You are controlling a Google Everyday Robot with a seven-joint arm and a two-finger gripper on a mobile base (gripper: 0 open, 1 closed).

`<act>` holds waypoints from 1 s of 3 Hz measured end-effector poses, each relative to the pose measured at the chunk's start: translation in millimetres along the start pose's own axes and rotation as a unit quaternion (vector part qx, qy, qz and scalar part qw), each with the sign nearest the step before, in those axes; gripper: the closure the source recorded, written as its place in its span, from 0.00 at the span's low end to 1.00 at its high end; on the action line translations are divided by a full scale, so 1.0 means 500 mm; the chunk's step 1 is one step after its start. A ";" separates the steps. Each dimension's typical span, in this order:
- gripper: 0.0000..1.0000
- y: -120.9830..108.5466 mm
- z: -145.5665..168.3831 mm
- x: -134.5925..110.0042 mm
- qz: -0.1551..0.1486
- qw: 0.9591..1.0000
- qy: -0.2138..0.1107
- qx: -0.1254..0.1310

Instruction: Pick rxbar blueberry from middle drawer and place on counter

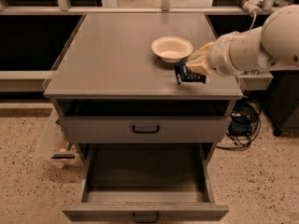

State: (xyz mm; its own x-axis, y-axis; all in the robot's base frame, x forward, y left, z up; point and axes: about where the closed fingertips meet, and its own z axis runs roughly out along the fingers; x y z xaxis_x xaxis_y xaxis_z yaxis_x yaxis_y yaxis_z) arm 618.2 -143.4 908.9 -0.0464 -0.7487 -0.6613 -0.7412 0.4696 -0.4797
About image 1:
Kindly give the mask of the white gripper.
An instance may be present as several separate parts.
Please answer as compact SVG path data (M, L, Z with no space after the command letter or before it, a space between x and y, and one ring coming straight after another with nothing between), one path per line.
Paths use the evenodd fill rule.
M210 68L223 77L237 76L240 72L234 67L230 56L230 46L237 32L222 35L214 43L208 42L188 58L186 66L195 74L210 75Z

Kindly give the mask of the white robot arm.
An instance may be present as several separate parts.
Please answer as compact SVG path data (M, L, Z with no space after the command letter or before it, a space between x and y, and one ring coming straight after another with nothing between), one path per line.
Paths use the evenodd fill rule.
M261 27L231 32L205 44L186 62L194 73L239 76L299 66L299 6L282 7Z

